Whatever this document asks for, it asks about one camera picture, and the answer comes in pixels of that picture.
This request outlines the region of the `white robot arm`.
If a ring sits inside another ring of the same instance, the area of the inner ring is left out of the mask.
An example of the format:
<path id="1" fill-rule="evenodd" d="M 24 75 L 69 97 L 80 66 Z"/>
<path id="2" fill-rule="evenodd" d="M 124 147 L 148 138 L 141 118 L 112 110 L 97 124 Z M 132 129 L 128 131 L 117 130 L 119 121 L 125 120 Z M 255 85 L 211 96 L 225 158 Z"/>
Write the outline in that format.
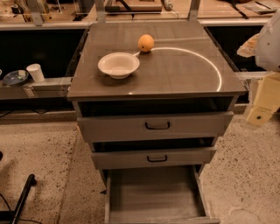
<path id="1" fill-rule="evenodd" d="M 245 125 L 260 128 L 280 108 L 280 10 L 258 34 L 239 47 L 237 54 L 245 58 L 254 56 L 256 65 L 266 71 L 245 110 Z"/>

